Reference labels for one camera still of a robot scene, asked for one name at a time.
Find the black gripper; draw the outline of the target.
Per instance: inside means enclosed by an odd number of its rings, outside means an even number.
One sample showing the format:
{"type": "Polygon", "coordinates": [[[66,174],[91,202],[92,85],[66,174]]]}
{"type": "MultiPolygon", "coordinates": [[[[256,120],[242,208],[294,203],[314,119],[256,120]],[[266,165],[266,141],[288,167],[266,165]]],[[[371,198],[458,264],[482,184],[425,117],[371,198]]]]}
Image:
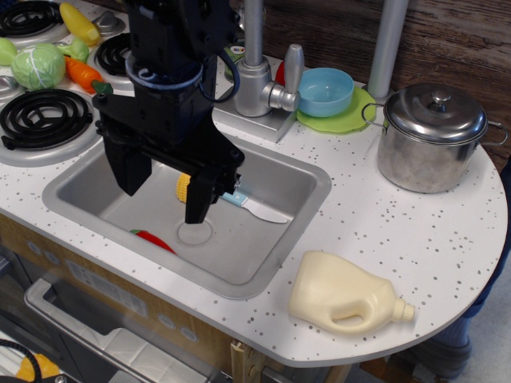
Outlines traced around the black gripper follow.
{"type": "Polygon", "coordinates": [[[224,188],[240,182],[244,154],[216,128],[212,111],[216,80],[136,84],[133,96],[98,94],[97,131],[118,186],[133,196],[157,161],[191,175],[185,222],[204,222],[224,188]]]}

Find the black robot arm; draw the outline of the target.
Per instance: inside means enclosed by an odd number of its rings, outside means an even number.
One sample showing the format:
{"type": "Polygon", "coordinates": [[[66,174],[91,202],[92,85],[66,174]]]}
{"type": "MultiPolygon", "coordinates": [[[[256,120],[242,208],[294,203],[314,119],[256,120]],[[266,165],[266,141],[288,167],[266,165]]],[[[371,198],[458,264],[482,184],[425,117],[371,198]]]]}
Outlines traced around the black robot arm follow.
{"type": "Polygon", "coordinates": [[[204,221],[224,193],[235,191],[244,154],[212,119],[216,63],[236,35],[226,1],[128,1],[131,97],[99,94],[97,131],[121,189],[133,195],[153,162],[191,178],[185,220],[204,221]]]}

